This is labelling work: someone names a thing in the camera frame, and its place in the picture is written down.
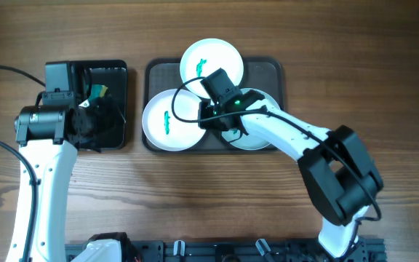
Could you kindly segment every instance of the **robotic arm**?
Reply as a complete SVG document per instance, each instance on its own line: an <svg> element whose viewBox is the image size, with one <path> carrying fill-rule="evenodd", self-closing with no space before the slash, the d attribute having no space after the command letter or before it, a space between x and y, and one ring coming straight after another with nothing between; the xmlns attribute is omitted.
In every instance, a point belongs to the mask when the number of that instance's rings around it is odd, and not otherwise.
<svg viewBox="0 0 419 262"><path fill-rule="evenodd" d="M201 83L214 106L209 101L201 102L200 127L220 131L238 128L245 134L267 140L293 158L311 201L324 217L319 243L333 258L346 254L350 243L358 239L356 219L372 204L363 188L374 198L383 187L373 161L356 134L344 126L330 131L305 123L276 109L256 91L243 95L222 69ZM20 153L35 170L39 192L38 196L31 196L30 178L21 165L15 229L7 261L21 261L23 256L32 197L38 197L38 204L29 245L30 258L32 261L65 260L65 209L77 151L80 148L97 150L94 143L85 141L111 127L111 123L104 124L103 117L110 114L78 106L85 99L81 94L86 92L69 87L60 91L47 86L44 105L25 107L16 119ZM326 148L333 148L336 154ZM338 156L349 168L333 172L330 163L337 161ZM358 174L359 179L351 172ZM128 239L122 241L124 239L106 235L93 240L74 261L140 260Z"/></svg>

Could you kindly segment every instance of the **wooden table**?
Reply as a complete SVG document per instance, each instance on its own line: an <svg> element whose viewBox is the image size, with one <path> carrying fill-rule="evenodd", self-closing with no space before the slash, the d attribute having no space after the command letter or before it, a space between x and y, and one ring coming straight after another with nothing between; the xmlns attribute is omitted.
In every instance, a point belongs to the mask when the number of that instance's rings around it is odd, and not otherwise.
<svg viewBox="0 0 419 262"><path fill-rule="evenodd" d="M284 66L291 114L358 132L385 183L378 197L383 220L365 223L360 234L386 239L389 261L419 261L419 1L132 1L19 0L0 7L0 64L41 79L53 60L118 58L132 71L128 143L120 151L79 154L66 243L109 231L167 241L318 234L321 216L296 164L282 153L157 156L143 147L147 63L215 37L242 56L268 55ZM14 117L40 90L0 71L2 141L17 146ZM0 261L18 187L19 164L0 149Z"/></svg>

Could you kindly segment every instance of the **wooden surface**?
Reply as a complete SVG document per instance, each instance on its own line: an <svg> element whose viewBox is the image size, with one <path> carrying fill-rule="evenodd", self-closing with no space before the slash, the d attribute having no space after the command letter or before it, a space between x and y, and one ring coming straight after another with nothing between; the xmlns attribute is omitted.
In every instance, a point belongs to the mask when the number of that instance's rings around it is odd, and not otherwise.
<svg viewBox="0 0 419 262"><path fill-rule="evenodd" d="M383 220L360 233L386 239L389 261L419 261L419 1L158 2L0 7L0 64L41 79L53 60L119 58L132 71L128 144L79 154L66 242L109 231L167 241L317 235L321 216L285 155L157 156L143 148L147 63L216 37L242 56L268 55L284 66L291 114L358 132L385 183ZM17 145L14 117L40 90L0 71L1 140ZM0 149L0 261L18 174L16 159Z"/></svg>

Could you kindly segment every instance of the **white plate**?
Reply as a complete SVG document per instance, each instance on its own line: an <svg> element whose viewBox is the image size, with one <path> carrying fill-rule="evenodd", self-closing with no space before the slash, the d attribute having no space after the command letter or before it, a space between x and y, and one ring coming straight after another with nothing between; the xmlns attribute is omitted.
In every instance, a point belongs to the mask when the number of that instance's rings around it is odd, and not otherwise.
<svg viewBox="0 0 419 262"><path fill-rule="evenodd" d="M222 68L234 83L239 85L244 75L244 63L237 49L220 39L203 39L192 44L180 60L180 77L186 82L198 76L197 65L206 60L201 66L201 76L209 76ZM210 98L199 80L187 84L187 88L201 98Z"/></svg>
<svg viewBox="0 0 419 262"><path fill-rule="evenodd" d="M262 95L265 96L265 99L267 99L270 103L272 103L278 109L280 109L278 103L267 92L257 90L255 88L241 89L242 93L244 94L250 90L255 90L255 91L260 92ZM237 130L236 132L234 132L233 130L225 131L225 132L222 132L221 135L226 141L229 142L229 141L239 138L240 130ZM262 138L255 137L249 134L249 135L242 135L240 139L232 142L231 145L240 149L244 149L244 150L259 150L259 149L265 148L266 146L269 146L269 142L267 142L266 140Z"/></svg>
<svg viewBox="0 0 419 262"><path fill-rule="evenodd" d="M206 130L197 123L177 120L171 111L175 89L160 92L152 98L142 115L142 127L146 137L155 146L166 151L182 151L192 147L203 137ZM175 113L182 119L197 119L200 98L189 91L181 90L175 98ZM169 134L166 133L165 112L169 115Z"/></svg>

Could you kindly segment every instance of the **black tray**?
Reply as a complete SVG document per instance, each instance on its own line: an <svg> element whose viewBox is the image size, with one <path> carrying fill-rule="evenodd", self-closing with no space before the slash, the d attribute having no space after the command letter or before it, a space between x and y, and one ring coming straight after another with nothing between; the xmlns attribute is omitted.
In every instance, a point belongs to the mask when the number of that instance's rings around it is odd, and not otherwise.
<svg viewBox="0 0 419 262"><path fill-rule="evenodd" d="M256 88L271 95L282 110L285 107L284 72L281 64L271 57L245 57L244 77L240 88ZM180 78L180 58L157 58L152 60L145 70L145 91L143 95L143 109L148 101L165 90L178 88L182 84ZM156 153L225 153L225 152L260 152L275 151L275 146L269 145L255 151L246 151L227 143L220 132L208 130L203 138L189 149L170 152L156 147L150 142L142 130L143 145Z"/></svg>

